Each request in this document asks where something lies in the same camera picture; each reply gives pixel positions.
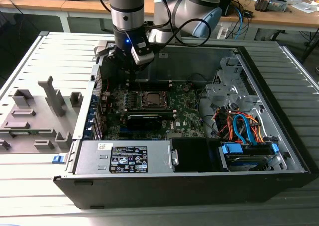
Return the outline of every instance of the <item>motherboard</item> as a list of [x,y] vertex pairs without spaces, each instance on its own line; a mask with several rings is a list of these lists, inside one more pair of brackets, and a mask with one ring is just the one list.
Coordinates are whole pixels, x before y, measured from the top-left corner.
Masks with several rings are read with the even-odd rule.
[[165,91],[118,86],[110,91],[105,110],[105,140],[167,140],[205,137],[197,110],[196,88],[169,84]]

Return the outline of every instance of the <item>white table leg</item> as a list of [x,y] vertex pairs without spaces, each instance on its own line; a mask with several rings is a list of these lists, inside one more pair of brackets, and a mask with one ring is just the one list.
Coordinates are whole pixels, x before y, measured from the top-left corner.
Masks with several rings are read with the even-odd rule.
[[60,12],[60,13],[58,13],[58,16],[60,17],[63,32],[70,33],[71,30],[70,30],[69,21],[68,21],[68,13]]

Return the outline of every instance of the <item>power supply label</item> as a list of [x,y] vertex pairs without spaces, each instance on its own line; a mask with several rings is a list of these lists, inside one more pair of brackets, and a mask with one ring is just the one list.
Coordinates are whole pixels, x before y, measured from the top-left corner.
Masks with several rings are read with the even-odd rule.
[[147,173],[148,148],[146,146],[112,147],[110,172]]

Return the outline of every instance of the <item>blue cable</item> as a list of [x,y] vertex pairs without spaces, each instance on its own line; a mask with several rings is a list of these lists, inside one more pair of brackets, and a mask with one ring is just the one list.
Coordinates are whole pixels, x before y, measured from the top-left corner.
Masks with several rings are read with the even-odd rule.
[[238,31],[238,33],[237,33],[237,35],[236,35],[236,37],[235,37],[235,40],[238,38],[238,36],[240,35],[240,32],[241,32],[241,28],[242,28],[242,26],[243,26],[243,16],[242,16],[242,14],[241,14],[241,12],[240,12],[240,10],[238,9],[238,8],[236,8],[235,7],[235,9],[238,11],[238,13],[239,13],[239,16],[240,16],[240,27],[239,27],[239,31]]
[[250,143],[252,143],[253,145],[257,145],[257,142],[255,141],[255,138],[254,138],[253,134],[250,131],[249,121],[244,115],[237,115],[234,118],[233,125],[234,125],[235,134],[243,141],[244,144],[247,144],[246,140],[239,134],[238,129],[237,129],[237,120],[240,117],[244,119],[244,122],[246,124],[247,135],[248,135],[248,139],[249,139]]

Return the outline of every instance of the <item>silver robot arm segment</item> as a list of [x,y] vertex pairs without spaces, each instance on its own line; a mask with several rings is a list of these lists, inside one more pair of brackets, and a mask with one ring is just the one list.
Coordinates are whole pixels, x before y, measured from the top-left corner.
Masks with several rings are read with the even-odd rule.
[[136,65],[153,60],[145,35],[144,0],[110,0],[116,47],[130,52]]
[[[179,28],[186,21],[193,18],[205,20],[213,30],[221,17],[221,9],[218,7],[220,0],[167,0],[172,12],[174,28]],[[154,24],[159,25],[168,21],[165,5],[161,0],[155,0]],[[191,22],[183,28],[183,31],[199,38],[208,36],[208,28],[202,22]],[[166,42],[172,33],[170,26],[156,30],[155,42]]]

